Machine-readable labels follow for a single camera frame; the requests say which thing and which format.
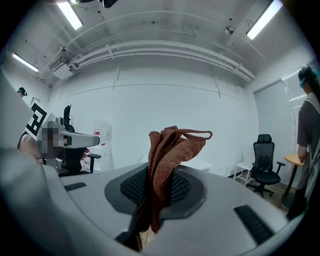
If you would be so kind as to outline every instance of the wooden floor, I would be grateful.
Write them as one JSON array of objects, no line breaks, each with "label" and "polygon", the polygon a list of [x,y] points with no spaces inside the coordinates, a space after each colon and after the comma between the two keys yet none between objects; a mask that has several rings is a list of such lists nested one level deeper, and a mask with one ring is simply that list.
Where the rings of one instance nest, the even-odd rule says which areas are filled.
[{"label": "wooden floor", "polygon": [[[247,171],[244,171],[242,174],[242,177],[245,179],[247,176]],[[241,184],[245,184],[245,181],[239,178],[235,179],[237,182],[241,183]],[[255,182],[255,181],[250,181],[250,184],[252,185],[259,185],[259,183]],[[250,190],[254,190],[253,187],[249,187],[246,186],[246,188],[250,189]],[[272,192],[274,192],[273,196],[271,198],[269,198],[269,193],[264,193],[264,199],[269,201],[271,204],[273,204],[275,207],[279,208],[284,215],[287,215],[289,209],[287,209],[281,202],[281,196],[285,193],[286,189],[287,189],[287,185],[281,184],[281,183],[277,183],[274,185],[266,185],[265,188],[267,190],[271,190]],[[290,189],[290,193],[294,193],[295,189],[291,188]]]}]

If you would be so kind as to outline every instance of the white ceiling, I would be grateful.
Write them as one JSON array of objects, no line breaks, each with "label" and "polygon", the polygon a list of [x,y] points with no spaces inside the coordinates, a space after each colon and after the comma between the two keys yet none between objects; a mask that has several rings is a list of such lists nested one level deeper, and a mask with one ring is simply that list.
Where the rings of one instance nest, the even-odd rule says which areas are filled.
[{"label": "white ceiling", "polygon": [[[59,79],[51,75],[48,67],[62,55],[71,60],[87,53],[86,49],[94,44],[99,47],[99,43],[170,40],[223,54],[256,75],[267,62],[300,43],[302,38],[284,7],[254,40],[246,36],[269,2],[118,0],[107,9],[96,0],[73,7],[83,22],[77,30],[56,4],[40,2],[29,11],[9,41],[5,49],[7,62],[52,85]],[[226,34],[226,26],[232,26],[235,33]],[[69,50],[68,54],[60,52],[61,46]],[[39,72],[28,70],[12,59],[13,52],[38,67]]]}]

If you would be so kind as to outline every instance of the chair headrest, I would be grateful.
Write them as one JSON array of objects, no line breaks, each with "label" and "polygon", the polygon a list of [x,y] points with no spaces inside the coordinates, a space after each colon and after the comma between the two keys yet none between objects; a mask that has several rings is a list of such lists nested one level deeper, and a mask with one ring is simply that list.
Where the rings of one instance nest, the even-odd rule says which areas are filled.
[{"label": "chair headrest", "polygon": [[272,142],[272,138],[270,134],[259,134],[258,135],[258,140],[256,142],[259,143],[270,143]]}]

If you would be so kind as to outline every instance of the chair base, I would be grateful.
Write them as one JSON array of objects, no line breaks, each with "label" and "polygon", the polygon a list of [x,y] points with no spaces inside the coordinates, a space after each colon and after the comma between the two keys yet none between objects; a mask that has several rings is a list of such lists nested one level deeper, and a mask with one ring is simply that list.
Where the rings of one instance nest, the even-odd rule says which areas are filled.
[{"label": "chair base", "polygon": [[264,192],[270,193],[269,198],[271,198],[274,195],[274,192],[272,192],[269,189],[266,189],[264,184],[260,184],[259,186],[247,184],[247,186],[254,188],[255,190],[253,192],[259,192],[262,198],[265,198]]}]

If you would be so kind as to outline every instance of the brown towel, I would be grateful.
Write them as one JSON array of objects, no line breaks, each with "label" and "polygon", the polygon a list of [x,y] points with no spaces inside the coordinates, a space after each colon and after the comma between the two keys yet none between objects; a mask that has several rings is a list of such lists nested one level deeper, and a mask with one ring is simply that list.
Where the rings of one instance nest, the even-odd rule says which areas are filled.
[{"label": "brown towel", "polygon": [[[209,133],[207,138],[189,133]],[[181,162],[194,158],[212,137],[211,131],[178,129],[176,126],[165,128],[161,133],[149,134],[151,147],[148,157],[148,176],[146,197],[137,209],[138,229],[143,232],[151,228],[157,232],[160,228],[159,213],[170,205],[170,175]]]}]

